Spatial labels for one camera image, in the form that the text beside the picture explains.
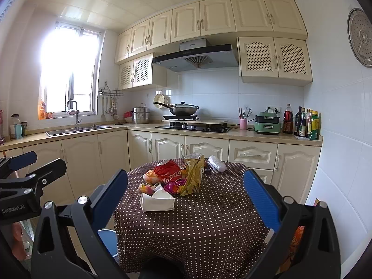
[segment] window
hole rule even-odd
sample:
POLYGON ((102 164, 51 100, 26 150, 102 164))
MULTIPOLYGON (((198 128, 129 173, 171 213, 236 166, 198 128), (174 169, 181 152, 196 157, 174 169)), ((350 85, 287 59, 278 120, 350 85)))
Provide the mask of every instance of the window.
POLYGON ((66 117, 76 108, 81 115, 96 114, 97 71, 101 33, 57 23, 42 48, 41 95, 45 111, 66 117))

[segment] range hood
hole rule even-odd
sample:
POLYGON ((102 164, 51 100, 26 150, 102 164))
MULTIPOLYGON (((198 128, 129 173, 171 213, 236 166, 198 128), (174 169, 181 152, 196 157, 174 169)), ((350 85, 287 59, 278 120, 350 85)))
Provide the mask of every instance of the range hood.
POLYGON ((180 44, 180 51, 154 57, 153 64, 158 64, 174 72, 238 67, 231 44, 208 45, 206 39, 183 42, 180 44))

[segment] stainless steel pot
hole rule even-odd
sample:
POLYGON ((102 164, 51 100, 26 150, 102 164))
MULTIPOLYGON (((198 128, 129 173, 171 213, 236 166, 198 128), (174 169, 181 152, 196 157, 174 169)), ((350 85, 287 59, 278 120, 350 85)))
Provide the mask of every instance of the stainless steel pot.
POLYGON ((193 115, 198 109, 200 109, 199 106, 188 105, 188 104, 185 104, 185 102, 181 102, 181 104, 174 104, 174 105, 170 105, 170 104, 166 105, 166 104, 162 104, 158 102, 154 102, 154 104, 162 105, 164 107, 169 108, 169 111, 173 115, 183 115, 183 116, 193 115))
POLYGON ((132 119, 133 123, 137 125, 148 124, 150 122, 150 108, 146 108, 146 104, 133 108, 132 119))

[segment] electrical outlet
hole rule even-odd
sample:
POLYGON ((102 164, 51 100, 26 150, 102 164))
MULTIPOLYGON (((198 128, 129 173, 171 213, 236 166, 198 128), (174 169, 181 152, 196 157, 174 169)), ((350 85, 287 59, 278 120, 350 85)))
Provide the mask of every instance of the electrical outlet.
POLYGON ((266 109, 268 109, 269 112, 275 112, 275 110, 278 110, 277 114, 282 112, 282 107, 280 106, 267 106, 266 109))

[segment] polka dot tablecloth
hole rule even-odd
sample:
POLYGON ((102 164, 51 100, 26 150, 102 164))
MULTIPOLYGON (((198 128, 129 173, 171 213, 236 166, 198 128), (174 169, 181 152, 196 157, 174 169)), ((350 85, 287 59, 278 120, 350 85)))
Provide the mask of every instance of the polka dot tablecloth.
MULTIPOLYGON (((174 161, 183 164, 183 159, 174 161)), ((158 163, 128 173, 128 188, 115 211, 120 267, 140 272, 158 256, 174 262, 189 279, 245 277, 265 249, 268 233, 243 186, 248 168, 225 163, 223 173, 205 171, 200 192, 176 196, 174 210, 143 212, 137 188, 158 163)))

